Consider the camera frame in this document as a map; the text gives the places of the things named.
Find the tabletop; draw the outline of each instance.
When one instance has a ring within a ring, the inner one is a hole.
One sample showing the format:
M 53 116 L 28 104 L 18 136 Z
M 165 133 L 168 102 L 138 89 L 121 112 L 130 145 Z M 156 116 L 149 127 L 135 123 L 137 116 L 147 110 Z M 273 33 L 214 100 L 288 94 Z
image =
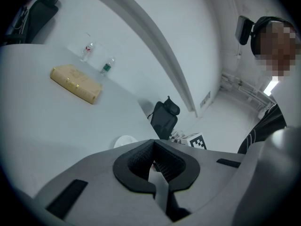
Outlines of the tabletop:
M 94 105 L 50 79 L 73 64 L 103 91 Z M 82 158 L 112 149 L 122 135 L 158 139 L 136 98 L 66 48 L 8 45 L 0 51 L 1 161 L 11 183 L 33 197 Z

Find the chair backrest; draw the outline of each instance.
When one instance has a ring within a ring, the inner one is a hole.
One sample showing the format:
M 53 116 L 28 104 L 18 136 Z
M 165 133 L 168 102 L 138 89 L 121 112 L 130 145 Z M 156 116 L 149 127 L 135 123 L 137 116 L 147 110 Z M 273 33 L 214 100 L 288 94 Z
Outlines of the chair backrest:
M 29 10 L 26 21 L 27 31 L 25 43 L 31 43 L 42 27 L 58 12 L 54 5 L 48 5 L 42 0 L 37 0 Z
M 150 123 L 160 139 L 168 140 L 177 122 L 177 116 L 167 111 L 164 103 L 156 103 Z

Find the book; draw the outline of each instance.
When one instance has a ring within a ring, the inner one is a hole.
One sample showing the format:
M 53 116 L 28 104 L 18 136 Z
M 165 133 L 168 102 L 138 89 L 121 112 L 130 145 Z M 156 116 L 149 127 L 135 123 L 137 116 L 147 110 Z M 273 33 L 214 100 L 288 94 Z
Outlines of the book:
M 51 70 L 50 78 L 77 95 L 93 104 L 103 86 L 79 71 L 74 65 L 61 65 Z

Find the plastic bottle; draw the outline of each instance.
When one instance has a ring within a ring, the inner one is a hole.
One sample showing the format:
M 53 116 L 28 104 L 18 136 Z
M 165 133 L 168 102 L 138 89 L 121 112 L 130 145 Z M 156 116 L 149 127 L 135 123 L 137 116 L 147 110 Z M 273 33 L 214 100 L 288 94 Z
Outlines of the plastic bottle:
M 81 55 L 79 56 L 80 60 L 86 61 L 88 54 L 90 54 L 93 51 L 94 47 L 95 47 L 95 42 L 91 42 L 87 44 L 84 50 L 81 52 Z
M 100 71 L 100 73 L 103 76 L 106 76 L 109 70 L 112 68 L 113 64 L 115 63 L 115 59 L 111 58 L 108 60 L 108 62 L 103 66 L 103 69 Z

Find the book spine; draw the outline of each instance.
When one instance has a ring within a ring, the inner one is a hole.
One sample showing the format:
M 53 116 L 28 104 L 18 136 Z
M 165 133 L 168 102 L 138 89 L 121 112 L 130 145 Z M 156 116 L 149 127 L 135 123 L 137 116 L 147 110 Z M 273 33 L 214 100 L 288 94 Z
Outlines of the book spine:
M 50 73 L 50 78 L 53 79 L 59 85 L 63 86 L 65 89 L 69 90 L 71 93 L 82 98 L 83 100 L 86 100 L 91 104 L 94 103 L 95 95 L 82 88 L 80 85 L 70 81 L 70 79 L 61 74 L 58 69 L 52 69 Z

